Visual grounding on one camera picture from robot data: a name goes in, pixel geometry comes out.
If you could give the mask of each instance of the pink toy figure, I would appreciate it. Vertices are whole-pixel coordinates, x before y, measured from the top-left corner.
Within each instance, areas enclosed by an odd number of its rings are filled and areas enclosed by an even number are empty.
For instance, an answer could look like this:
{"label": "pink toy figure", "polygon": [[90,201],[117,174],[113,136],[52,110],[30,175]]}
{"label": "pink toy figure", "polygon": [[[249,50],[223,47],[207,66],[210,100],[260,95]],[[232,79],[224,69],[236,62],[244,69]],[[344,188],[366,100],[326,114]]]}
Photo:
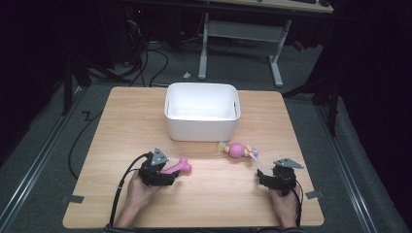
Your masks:
{"label": "pink toy figure", "polygon": [[160,173],[163,174],[172,174],[176,171],[181,171],[184,173],[189,173],[191,172],[191,165],[188,164],[188,159],[185,157],[181,157],[179,159],[179,163],[176,165],[173,165],[172,167],[168,168],[168,169],[163,169],[160,171]]}
{"label": "pink toy figure", "polygon": [[228,146],[225,142],[220,142],[218,143],[218,150],[223,150],[233,158],[249,155],[254,161],[258,160],[258,150],[252,149],[249,145],[245,147],[240,143],[232,143]]}

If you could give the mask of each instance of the tape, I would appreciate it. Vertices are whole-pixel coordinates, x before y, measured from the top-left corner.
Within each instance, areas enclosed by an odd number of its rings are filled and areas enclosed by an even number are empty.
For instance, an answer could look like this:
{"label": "tape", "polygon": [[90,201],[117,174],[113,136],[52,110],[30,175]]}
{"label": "tape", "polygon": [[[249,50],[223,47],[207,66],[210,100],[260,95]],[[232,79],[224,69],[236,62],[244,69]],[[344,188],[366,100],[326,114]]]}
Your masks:
{"label": "tape", "polygon": [[61,203],[82,203],[83,199],[85,199],[83,196],[76,196],[76,195],[64,195],[63,198],[61,198]]}
{"label": "tape", "polygon": [[312,199],[312,198],[322,198],[324,197],[324,193],[322,191],[311,191],[311,192],[306,192],[306,197],[308,199]]}

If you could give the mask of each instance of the wooden tabletop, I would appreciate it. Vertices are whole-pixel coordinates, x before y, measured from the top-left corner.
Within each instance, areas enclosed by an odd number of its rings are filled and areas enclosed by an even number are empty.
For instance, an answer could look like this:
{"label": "wooden tabletop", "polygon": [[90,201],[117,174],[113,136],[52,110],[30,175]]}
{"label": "wooden tabletop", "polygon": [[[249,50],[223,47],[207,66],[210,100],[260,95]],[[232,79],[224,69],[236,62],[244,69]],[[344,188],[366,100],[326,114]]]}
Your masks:
{"label": "wooden tabletop", "polygon": [[[189,175],[158,192],[135,222],[136,227],[276,226],[267,187],[258,184],[257,169],[271,175],[282,158],[305,166],[284,100],[275,91],[239,90],[242,115],[231,142],[258,149],[258,161],[231,158],[218,143],[176,142],[169,138],[164,115],[166,88],[115,87],[100,119],[63,224],[68,228],[101,228],[109,222],[119,181],[139,155],[160,148],[170,159],[184,156]],[[139,168],[143,160],[135,167]],[[307,169],[295,169],[303,192],[313,191]],[[121,192],[119,214],[129,175]],[[321,225],[317,199],[303,201],[301,225]]]}

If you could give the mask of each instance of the black tape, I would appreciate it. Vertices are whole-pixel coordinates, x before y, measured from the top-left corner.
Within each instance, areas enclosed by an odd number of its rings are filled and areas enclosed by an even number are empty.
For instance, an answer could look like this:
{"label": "black tape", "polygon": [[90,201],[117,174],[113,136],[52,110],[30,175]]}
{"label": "black tape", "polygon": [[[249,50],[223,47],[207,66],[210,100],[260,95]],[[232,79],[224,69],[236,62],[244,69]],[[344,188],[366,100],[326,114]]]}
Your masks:
{"label": "black tape", "polygon": [[85,199],[83,196],[76,196],[76,195],[64,195],[63,198],[61,198],[61,203],[82,203],[83,199]]}

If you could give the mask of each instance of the human hand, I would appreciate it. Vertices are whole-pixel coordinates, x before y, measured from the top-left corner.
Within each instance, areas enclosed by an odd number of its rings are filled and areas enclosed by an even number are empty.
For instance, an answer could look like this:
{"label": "human hand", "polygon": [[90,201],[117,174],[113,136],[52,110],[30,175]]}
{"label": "human hand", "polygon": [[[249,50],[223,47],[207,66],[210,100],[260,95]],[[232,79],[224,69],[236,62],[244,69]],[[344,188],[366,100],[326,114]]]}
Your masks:
{"label": "human hand", "polygon": [[[299,186],[295,187],[294,191],[297,196],[300,196]],[[296,227],[299,201],[296,199],[294,193],[290,191],[286,196],[282,196],[282,191],[272,188],[269,188],[269,193],[272,198],[275,216],[281,222],[282,227]]]}
{"label": "human hand", "polygon": [[127,196],[124,207],[115,223],[115,227],[131,228],[139,212],[151,201],[161,186],[147,186],[135,171],[127,186]]}

